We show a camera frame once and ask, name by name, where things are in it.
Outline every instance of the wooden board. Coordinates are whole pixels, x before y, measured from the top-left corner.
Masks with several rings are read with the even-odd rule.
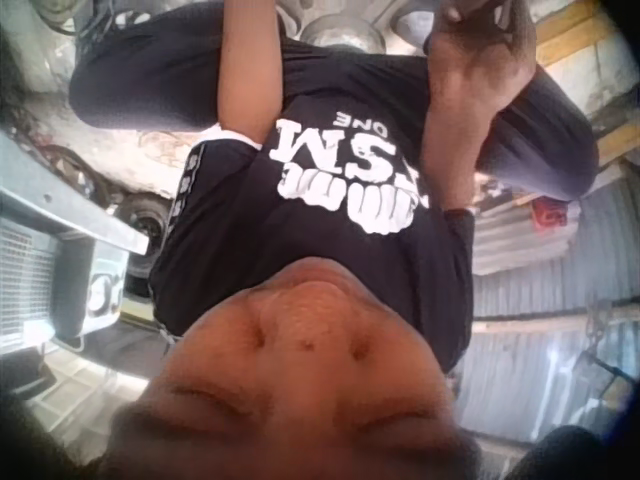
[[[563,58],[607,38],[616,29],[605,14],[587,18],[564,33],[538,44],[536,59],[548,67]]]
[[[538,44],[565,33],[567,30],[594,16],[597,9],[595,0],[577,0],[567,8],[556,12],[536,25]]]

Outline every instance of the leg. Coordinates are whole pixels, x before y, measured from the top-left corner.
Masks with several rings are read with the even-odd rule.
[[[409,137],[418,158],[429,103],[424,58],[348,58],[350,94],[377,103]],[[531,84],[494,121],[478,170],[504,183],[560,200],[580,197],[598,170],[591,125],[560,87],[539,69]]]
[[[78,117],[99,128],[201,131],[216,123],[222,3],[196,3],[116,32],[78,64]],[[285,101],[319,88],[328,51],[283,39]]]
[[[216,121],[221,32],[220,4],[211,3],[118,32],[80,62],[71,105],[101,128],[204,130]],[[285,104],[330,88],[360,98],[395,121],[409,139],[408,156],[418,158],[429,104],[424,58],[331,52],[283,39],[283,61]],[[591,186],[597,149],[587,119],[540,70],[496,118],[478,169],[569,200]]]

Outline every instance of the metal grille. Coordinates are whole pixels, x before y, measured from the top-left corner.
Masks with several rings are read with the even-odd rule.
[[[23,341],[24,322],[48,320],[55,248],[37,248],[29,230],[0,220],[0,349]]]

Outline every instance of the rim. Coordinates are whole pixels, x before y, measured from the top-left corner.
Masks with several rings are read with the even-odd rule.
[[[131,215],[129,222],[131,228],[146,235],[149,238],[149,248],[145,255],[132,254],[134,258],[153,257],[162,247],[164,236],[164,221],[151,211],[136,212]]]

